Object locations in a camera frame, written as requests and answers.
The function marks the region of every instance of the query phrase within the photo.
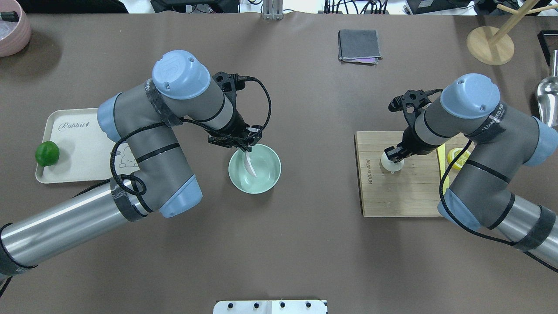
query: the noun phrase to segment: gray cloth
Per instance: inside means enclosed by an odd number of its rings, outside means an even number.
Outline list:
[[[381,57],[376,30],[339,31],[339,61],[375,64]]]

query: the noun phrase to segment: white mounting plate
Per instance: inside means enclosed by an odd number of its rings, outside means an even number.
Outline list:
[[[213,314],[327,314],[327,312],[326,300],[219,301],[213,307]]]

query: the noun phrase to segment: metal bracket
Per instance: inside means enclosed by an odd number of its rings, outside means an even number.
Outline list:
[[[328,314],[326,300],[219,301],[213,314]]]
[[[262,0],[264,20],[283,20],[283,0]]]

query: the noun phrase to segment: mint green bowl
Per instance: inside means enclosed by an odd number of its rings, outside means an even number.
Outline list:
[[[269,147],[256,144],[250,153],[252,167],[258,177],[254,177],[244,167],[244,153],[237,150],[229,161],[229,177],[234,186],[242,192],[259,194],[271,189],[281,175],[279,156]]]

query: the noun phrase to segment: light blue joint cover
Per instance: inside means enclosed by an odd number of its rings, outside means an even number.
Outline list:
[[[209,87],[209,71],[184,50],[165,53],[155,63],[151,73],[155,87],[161,94],[173,99],[190,99],[201,95]]]
[[[122,93],[118,93],[102,103],[97,110],[97,122],[101,130],[105,132],[107,137],[113,142],[117,142],[121,138],[116,130],[116,123],[114,123],[114,104],[116,103],[116,98],[118,98],[120,94]]]
[[[159,210],[163,217],[170,218],[196,206],[201,201],[201,189],[193,175],[184,185],[174,193]]]
[[[538,143],[531,158],[524,163],[525,166],[542,164],[558,148],[558,132],[536,117],[533,118],[538,122]]]
[[[488,77],[469,73],[446,87],[440,102],[448,113],[458,118],[482,118],[500,102],[500,90]]]
[[[467,206],[455,195],[455,193],[451,189],[447,189],[446,193],[444,194],[444,199],[446,200],[446,205],[450,212],[459,220],[463,225],[467,228],[472,230],[479,230],[480,229],[480,222],[473,216],[473,214],[469,211]],[[455,223],[453,219],[448,215],[442,202],[438,204],[438,212],[447,220]]]

